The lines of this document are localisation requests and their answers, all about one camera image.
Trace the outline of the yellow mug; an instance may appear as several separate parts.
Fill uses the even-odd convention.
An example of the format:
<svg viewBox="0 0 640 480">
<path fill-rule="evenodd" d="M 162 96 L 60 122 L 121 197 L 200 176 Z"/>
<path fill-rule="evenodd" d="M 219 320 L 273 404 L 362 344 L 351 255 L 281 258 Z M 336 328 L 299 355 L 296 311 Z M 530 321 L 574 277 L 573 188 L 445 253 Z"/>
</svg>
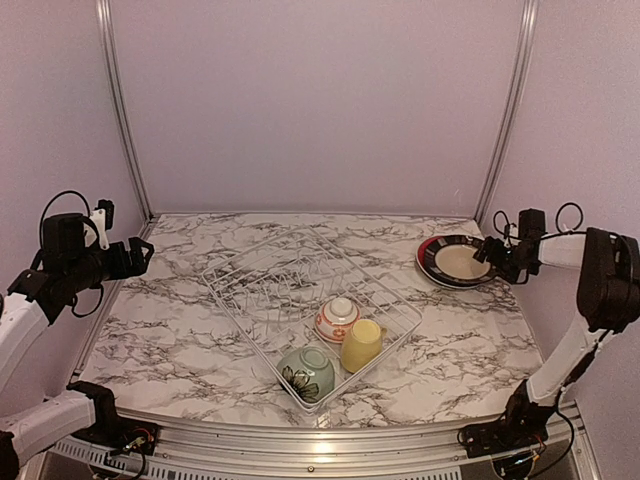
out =
<svg viewBox="0 0 640 480">
<path fill-rule="evenodd" d="M 342 342 L 342 367 L 349 373 L 361 370 L 381 353 L 386 334 L 387 329 L 374 320 L 357 320 Z"/>
</svg>

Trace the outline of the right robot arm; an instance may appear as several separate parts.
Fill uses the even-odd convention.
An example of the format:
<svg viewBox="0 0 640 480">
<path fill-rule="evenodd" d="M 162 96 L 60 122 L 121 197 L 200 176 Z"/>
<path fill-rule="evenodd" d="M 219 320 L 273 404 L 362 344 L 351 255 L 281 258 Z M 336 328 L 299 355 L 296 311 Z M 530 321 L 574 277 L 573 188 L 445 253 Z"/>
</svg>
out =
<svg viewBox="0 0 640 480">
<path fill-rule="evenodd" d="M 639 318 L 639 242 L 588 227 L 545 231 L 541 210 L 520 212 L 514 245 L 510 236 L 483 240 L 473 258 L 488 263 L 498 277 L 515 285 L 543 266 L 579 271 L 576 313 L 543 365 L 518 387 L 508 402 L 495 438 L 515 448 L 534 431 L 531 415 L 555 409 L 563 393 L 587 370 L 601 347 Z"/>
</svg>

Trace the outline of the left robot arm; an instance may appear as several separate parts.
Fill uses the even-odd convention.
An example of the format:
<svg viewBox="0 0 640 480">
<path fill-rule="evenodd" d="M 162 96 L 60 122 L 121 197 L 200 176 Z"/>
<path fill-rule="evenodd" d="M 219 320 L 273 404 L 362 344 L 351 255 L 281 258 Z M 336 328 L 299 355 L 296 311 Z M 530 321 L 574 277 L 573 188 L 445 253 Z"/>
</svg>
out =
<svg viewBox="0 0 640 480">
<path fill-rule="evenodd" d="M 106 207 L 90 214 L 42 219 L 40 248 L 1 299 L 1 381 L 8 382 L 30 347 L 54 325 L 81 292 L 102 290 L 107 281 L 146 273 L 154 253 L 147 241 L 109 242 L 113 215 Z M 131 423 L 121 417 L 113 392 L 76 381 L 50 400 L 1 420 L 1 476 L 17 478 L 33 456 L 62 438 L 85 431 L 120 447 Z"/>
</svg>

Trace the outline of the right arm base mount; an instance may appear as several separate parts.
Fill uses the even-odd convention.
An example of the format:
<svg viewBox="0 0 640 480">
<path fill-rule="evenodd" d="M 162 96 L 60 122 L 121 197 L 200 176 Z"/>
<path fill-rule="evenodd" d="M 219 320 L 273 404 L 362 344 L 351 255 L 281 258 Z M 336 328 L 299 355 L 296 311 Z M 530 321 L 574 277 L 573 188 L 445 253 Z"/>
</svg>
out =
<svg viewBox="0 0 640 480">
<path fill-rule="evenodd" d="M 462 427 L 457 441 L 469 458 L 530 446 L 548 438 L 546 424 L 554 412 L 554 404 L 542 405 L 529 399 L 524 380 L 511 394 L 498 418 Z"/>
</svg>

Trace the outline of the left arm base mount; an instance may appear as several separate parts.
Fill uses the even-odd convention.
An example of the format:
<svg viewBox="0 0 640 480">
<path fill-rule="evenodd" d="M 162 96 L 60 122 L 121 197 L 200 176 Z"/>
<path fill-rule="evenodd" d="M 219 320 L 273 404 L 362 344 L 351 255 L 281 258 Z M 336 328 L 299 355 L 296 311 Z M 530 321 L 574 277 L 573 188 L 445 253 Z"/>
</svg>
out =
<svg viewBox="0 0 640 480">
<path fill-rule="evenodd" d="M 110 389 L 86 381 L 70 383 L 66 389 L 88 397 L 95 413 L 94 422 L 72 433 L 72 437 L 109 447 L 113 455 L 132 451 L 142 452 L 146 456 L 154 453 L 159 426 L 120 416 L 116 410 L 114 393 Z"/>
</svg>

